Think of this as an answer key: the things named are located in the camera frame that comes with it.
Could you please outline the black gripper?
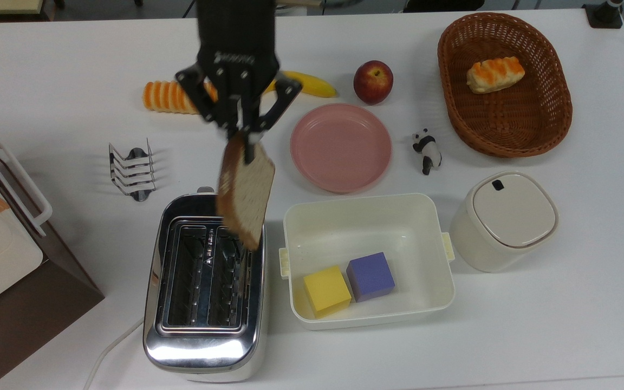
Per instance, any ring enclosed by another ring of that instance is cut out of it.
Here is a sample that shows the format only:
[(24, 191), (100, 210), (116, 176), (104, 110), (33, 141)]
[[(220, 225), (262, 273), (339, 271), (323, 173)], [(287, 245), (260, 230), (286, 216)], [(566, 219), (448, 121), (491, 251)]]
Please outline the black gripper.
[[(274, 1), (198, 1), (198, 64), (175, 74), (201, 118), (214, 123), (227, 140), (243, 114), (244, 163), (255, 157), (254, 145), (270, 130), (302, 90), (302, 84), (277, 75)], [(208, 77), (217, 99), (206, 90)], [(274, 81), (276, 101), (263, 115), (259, 104)]]

